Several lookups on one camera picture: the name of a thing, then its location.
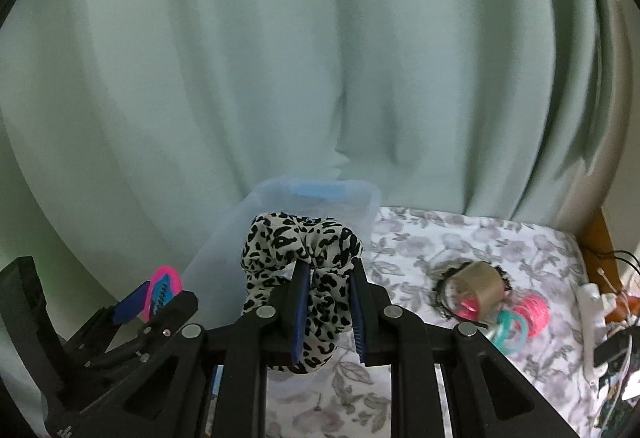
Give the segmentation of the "brown packing tape roll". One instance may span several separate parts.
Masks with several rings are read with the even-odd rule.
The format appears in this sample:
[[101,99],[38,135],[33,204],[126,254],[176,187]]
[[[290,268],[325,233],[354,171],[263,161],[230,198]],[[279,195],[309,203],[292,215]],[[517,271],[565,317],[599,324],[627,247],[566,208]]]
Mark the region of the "brown packing tape roll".
[[482,322],[506,297],[506,281],[488,262],[470,262],[445,283],[447,307],[460,319]]

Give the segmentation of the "leopard print scrunchie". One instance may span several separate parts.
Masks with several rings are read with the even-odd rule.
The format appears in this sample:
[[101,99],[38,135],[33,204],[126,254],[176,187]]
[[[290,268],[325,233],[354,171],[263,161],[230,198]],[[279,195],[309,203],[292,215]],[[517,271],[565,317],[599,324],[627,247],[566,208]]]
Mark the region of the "leopard print scrunchie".
[[300,351],[289,366],[273,369],[309,374],[329,362],[340,335],[352,328],[348,279],[361,256],[356,233],[333,218],[282,212],[254,218],[241,254],[246,314],[267,305],[273,291],[288,283],[281,274],[286,267],[302,262],[310,271]]

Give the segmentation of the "clear plastic storage bin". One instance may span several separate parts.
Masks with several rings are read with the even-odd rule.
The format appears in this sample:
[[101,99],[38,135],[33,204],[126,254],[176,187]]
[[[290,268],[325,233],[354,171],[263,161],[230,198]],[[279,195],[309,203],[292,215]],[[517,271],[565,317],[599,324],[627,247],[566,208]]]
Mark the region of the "clear plastic storage bin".
[[347,277],[370,242],[381,196],[362,180],[269,179],[215,219],[183,271],[183,287],[198,298],[195,322],[218,328],[264,306],[296,262],[310,267],[302,355],[268,372],[277,398],[316,387],[352,328]]

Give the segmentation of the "white power strip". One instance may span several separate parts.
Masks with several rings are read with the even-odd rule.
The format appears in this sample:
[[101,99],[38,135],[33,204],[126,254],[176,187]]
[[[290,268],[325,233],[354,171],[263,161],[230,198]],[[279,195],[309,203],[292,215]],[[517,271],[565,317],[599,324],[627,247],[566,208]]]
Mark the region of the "white power strip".
[[616,307],[616,295],[601,294],[595,283],[578,288],[577,294],[580,322],[582,322],[582,368],[590,387],[596,387],[608,366],[623,357],[628,342],[622,337],[606,336],[605,318]]

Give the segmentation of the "pale green curtain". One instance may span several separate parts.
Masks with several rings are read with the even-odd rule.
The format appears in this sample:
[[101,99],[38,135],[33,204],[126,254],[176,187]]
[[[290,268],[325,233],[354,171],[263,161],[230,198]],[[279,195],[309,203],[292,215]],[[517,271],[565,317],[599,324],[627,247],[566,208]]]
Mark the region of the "pale green curtain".
[[70,338],[162,265],[208,328],[267,193],[353,186],[369,279],[433,324],[442,271],[546,299],[514,364],[584,428],[574,230],[610,182],[612,0],[16,0],[1,28],[1,259]]

